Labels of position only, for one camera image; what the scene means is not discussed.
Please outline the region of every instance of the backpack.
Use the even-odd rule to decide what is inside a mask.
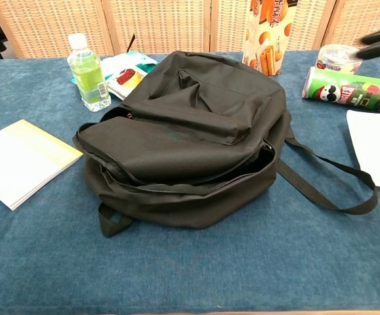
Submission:
[[[372,197],[340,209],[279,159],[296,141],[285,91],[271,78],[221,56],[174,52],[98,123],[77,130],[85,180],[101,199],[102,233],[134,220],[205,228],[269,188],[279,172],[317,204],[353,215],[377,205],[367,173],[317,158],[358,177]],[[119,220],[113,216],[120,214]]]

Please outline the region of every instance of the orange snack box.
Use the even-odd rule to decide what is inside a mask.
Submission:
[[[265,75],[277,75],[298,0],[251,0],[243,63]]]

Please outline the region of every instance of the plastic water bottle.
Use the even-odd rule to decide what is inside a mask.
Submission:
[[[67,62],[76,79],[84,105],[92,112],[108,107],[111,97],[102,76],[99,56],[88,48],[85,34],[70,34],[68,39],[73,51]]]

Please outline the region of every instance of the table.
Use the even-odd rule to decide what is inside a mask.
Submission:
[[[347,109],[301,98],[316,55],[287,52],[276,77],[293,130],[317,154],[357,167]],[[380,59],[364,62],[360,74],[380,77]],[[81,124],[107,110],[88,111],[70,76],[63,58],[0,60],[0,129],[26,119],[72,144]],[[113,98],[112,106],[118,103]],[[282,159],[337,205],[369,196],[356,179],[291,148]],[[334,213],[279,175],[265,194],[211,228],[136,222],[107,239],[99,201],[83,180],[84,161],[14,212],[0,203],[0,314],[380,310],[380,201],[368,215]]]

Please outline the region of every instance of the container lid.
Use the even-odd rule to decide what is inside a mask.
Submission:
[[[86,35],[83,33],[70,34],[68,39],[72,49],[85,49],[87,47]]]
[[[331,64],[360,64],[362,61],[356,58],[358,51],[356,47],[348,45],[329,44],[320,49],[319,57]]]

